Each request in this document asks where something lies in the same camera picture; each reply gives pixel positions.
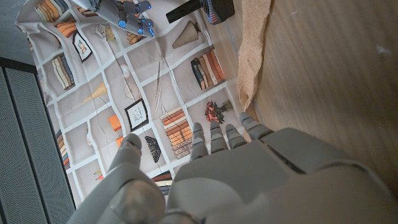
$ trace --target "black cylinder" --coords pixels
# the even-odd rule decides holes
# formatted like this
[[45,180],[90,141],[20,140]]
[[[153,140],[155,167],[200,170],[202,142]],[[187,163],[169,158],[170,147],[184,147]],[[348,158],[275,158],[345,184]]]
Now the black cylinder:
[[179,20],[189,13],[201,8],[200,0],[190,0],[166,14],[169,23]]

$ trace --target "flower bouquet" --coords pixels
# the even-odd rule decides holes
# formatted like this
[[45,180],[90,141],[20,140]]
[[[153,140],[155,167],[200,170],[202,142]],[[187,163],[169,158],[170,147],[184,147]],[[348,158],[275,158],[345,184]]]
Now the flower bouquet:
[[224,102],[222,107],[218,107],[216,102],[211,101],[206,105],[205,116],[209,122],[217,121],[218,123],[223,124],[225,121],[222,112],[228,112],[230,110],[233,110],[233,107],[229,100]]

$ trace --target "metal grille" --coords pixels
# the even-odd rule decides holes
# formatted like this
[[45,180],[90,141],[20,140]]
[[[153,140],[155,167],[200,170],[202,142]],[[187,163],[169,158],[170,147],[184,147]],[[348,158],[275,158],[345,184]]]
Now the metal grille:
[[4,216],[7,223],[47,223],[2,71],[0,96],[0,199]]
[[50,222],[66,223],[75,207],[36,79],[13,69],[6,73]]

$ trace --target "wooden table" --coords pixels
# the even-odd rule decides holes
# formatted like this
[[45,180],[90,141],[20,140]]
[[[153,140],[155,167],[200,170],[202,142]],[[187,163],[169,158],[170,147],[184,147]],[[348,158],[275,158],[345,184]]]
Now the wooden table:
[[[208,29],[235,88],[236,14]],[[314,135],[374,169],[398,198],[398,1],[278,0],[266,29],[254,100],[273,130]]]

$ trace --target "picture frame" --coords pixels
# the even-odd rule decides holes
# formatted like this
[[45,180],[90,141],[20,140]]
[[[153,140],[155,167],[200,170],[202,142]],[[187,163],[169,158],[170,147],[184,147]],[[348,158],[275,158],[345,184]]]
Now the picture frame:
[[124,110],[127,114],[131,131],[135,131],[143,125],[149,123],[148,111],[145,106],[144,100],[137,100]]
[[75,50],[77,54],[80,56],[80,60],[83,63],[88,57],[93,54],[90,46],[87,44],[87,41],[79,34],[79,32],[75,32],[73,35],[73,46],[75,46]]

